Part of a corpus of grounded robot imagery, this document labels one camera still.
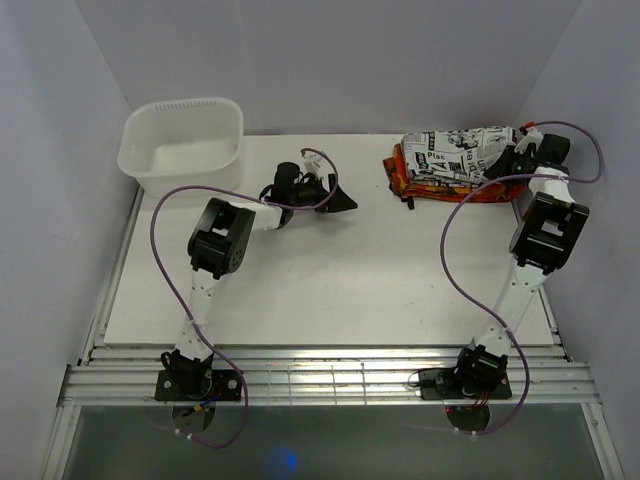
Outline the newspaper print trousers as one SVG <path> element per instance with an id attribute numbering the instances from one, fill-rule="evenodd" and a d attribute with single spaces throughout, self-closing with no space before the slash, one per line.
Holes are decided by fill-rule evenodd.
<path id="1" fill-rule="evenodd" d="M 408 177 L 431 185 L 478 185 L 508 146 L 516 130 L 490 126 L 405 134 L 401 149 Z"/>

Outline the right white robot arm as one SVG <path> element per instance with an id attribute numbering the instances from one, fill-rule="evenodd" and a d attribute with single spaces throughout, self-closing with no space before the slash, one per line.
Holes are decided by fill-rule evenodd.
<path id="1" fill-rule="evenodd" d="M 501 390 L 508 398 L 508 355 L 529 304 L 548 277 L 567 263 L 590 215 L 569 192 L 563 162 L 568 138 L 541 133 L 530 124 L 505 149 L 491 180 L 525 180 L 532 200 L 509 245 L 512 256 L 504 286 L 489 321 L 465 347 L 451 373 L 451 385 L 464 397 L 488 399 Z"/>

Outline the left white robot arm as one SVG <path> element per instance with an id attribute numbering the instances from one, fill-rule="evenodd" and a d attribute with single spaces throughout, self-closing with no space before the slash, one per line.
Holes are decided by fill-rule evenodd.
<path id="1" fill-rule="evenodd" d="M 299 210 L 329 214 L 357 208 L 357 202 L 339 186 L 336 174 L 321 174 L 314 160 L 307 161 L 304 168 L 292 162 L 279 164 L 272 183 L 263 188 L 256 203 L 234 205 L 210 199 L 187 243 L 191 289 L 188 299 L 179 300 L 187 312 L 175 347 L 161 354 L 163 370 L 156 398 L 240 398 L 239 374 L 234 369 L 222 374 L 213 371 L 214 352 L 202 336 L 210 321 L 212 298 L 227 276 L 240 268 L 251 233 L 281 229 Z"/>

